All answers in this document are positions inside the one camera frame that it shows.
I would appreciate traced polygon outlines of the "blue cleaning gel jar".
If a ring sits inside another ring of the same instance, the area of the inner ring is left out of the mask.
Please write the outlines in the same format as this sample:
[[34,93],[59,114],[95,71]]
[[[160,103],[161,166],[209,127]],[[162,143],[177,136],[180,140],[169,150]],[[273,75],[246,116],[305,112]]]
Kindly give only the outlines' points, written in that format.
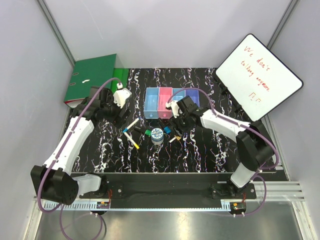
[[164,141],[164,132],[161,128],[154,128],[150,133],[151,142],[154,145],[160,145]]

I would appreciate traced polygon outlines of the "sky blue drawer box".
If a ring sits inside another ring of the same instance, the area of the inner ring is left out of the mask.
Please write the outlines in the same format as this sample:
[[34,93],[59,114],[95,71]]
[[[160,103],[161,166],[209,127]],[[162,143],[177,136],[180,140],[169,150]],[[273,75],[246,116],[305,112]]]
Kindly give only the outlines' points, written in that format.
[[159,103],[159,88],[147,87],[144,100],[144,116],[146,119],[157,119]]

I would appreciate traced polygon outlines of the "small tan cork stamp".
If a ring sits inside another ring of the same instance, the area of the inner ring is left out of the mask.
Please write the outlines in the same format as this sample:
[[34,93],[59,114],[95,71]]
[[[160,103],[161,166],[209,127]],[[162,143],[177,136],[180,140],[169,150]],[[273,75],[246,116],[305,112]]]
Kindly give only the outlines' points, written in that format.
[[181,139],[180,136],[175,135],[170,141],[169,143],[173,143],[174,141],[179,141]]

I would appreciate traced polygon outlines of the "pink drawer box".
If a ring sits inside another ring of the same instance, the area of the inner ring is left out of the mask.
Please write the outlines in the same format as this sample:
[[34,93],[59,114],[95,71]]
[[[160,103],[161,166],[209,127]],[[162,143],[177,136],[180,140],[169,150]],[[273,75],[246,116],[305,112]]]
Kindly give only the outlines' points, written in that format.
[[161,119],[170,119],[172,117],[172,111],[166,108],[166,103],[172,96],[172,87],[160,87],[158,94],[158,117]]

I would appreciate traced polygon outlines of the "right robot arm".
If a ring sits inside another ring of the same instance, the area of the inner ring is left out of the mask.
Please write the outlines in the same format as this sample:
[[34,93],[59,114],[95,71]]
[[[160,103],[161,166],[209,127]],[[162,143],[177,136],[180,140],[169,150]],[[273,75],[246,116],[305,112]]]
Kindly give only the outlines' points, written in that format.
[[209,107],[199,107],[189,96],[167,102],[165,107],[172,111],[169,123],[177,134],[182,135],[198,126],[220,133],[236,143],[240,164],[222,187],[222,196],[236,199],[243,195],[248,183],[276,155],[270,135],[260,121],[240,121]]

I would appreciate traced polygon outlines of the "white marker yellow cap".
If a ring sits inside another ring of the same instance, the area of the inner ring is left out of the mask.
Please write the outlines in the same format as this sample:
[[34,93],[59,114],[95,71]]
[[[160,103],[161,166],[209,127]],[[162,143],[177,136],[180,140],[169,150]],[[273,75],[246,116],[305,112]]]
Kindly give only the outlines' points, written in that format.
[[138,150],[140,147],[139,145],[130,137],[130,135],[127,132],[124,132],[124,135],[127,137],[127,139],[134,145],[134,147]]

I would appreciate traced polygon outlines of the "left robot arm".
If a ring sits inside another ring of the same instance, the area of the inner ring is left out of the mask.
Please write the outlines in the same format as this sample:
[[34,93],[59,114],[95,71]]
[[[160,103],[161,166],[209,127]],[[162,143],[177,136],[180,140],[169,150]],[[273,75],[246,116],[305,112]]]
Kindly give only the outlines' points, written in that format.
[[103,198],[108,193],[107,179],[97,173],[72,177],[80,150],[98,123],[106,121],[121,128],[131,111],[126,107],[132,93],[121,84],[109,88],[92,87],[72,111],[69,126],[52,155],[43,165],[35,165],[31,180],[37,201],[48,200],[58,205],[71,205],[78,196],[92,193]]

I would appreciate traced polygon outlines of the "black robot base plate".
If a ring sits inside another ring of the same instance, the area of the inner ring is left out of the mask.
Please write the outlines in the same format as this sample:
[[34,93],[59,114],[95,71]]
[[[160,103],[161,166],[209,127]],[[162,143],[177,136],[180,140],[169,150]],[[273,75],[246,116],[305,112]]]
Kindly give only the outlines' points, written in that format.
[[104,173],[102,193],[85,193],[82,199],[102,200],[111,193],[111,209],[173,210],[213,209],[222,200],[242,201],[257,198],[250,183],[236,197],[220,192],[229,173]]

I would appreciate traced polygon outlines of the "purple drawer box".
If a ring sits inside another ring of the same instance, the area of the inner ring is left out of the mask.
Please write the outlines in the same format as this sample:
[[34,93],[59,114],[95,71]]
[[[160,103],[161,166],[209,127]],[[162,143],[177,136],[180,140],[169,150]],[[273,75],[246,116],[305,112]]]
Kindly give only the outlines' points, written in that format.
[[200,106],[199,91],[197,89],[187,89],[185,95],[189,96],[198,107]]

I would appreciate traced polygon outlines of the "light blue drawer box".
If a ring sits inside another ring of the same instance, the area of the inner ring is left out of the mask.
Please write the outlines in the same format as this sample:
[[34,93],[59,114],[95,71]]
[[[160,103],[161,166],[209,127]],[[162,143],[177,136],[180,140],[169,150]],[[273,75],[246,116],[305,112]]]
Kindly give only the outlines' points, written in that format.
[[181,99],[183,99],[186,96],[186,92],[184,90],[180,91],[180,88],[173,88],[172,89],[172,101],[180,101]]

